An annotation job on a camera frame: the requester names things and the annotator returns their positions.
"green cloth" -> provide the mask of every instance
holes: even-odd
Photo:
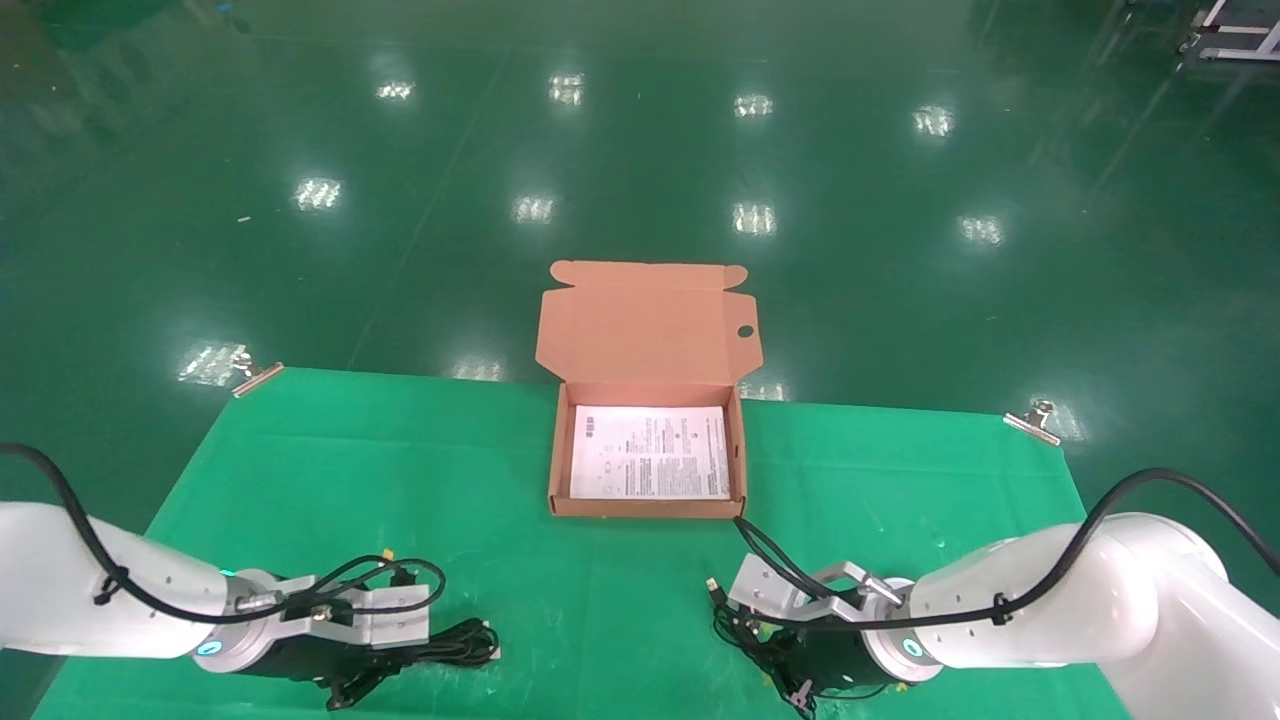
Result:
[[[731,523],[553,518],[556,388],[288,369],[229,402],[148,537],[223,568],[325,573],[393,548],[438,562],[444,628],[492,620],[484,670],[406,670],[343,717],[787,719],[710,629]],[[1062,455],[1000,418],[744,402],[748,516],[804,568],[919,577],[1083,516]],[[325,691],[186,659],[73,659],[38,720],[324,717]],[[1124,717],[1093,666],[943,670],[822,717]]]

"cardboard box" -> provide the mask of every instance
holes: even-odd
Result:
[[[553,515],[732,518],[746,506],[746,438],[737,380],[764,364],[755,299],[727,292],[740,265],[559,260],[570,286],[543,293],[538,363],[562,380],[552,445]],[[570,497],[579,405],[724,407],[728,500]]]

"instruction sheet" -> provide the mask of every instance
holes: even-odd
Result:
[[[724,409],[579,405],[570,497],[728,500]]]

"box flap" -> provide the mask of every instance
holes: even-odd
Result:
[[[730,386],[764,363],[741,265],[559,260],[538,363],[566,382]]]

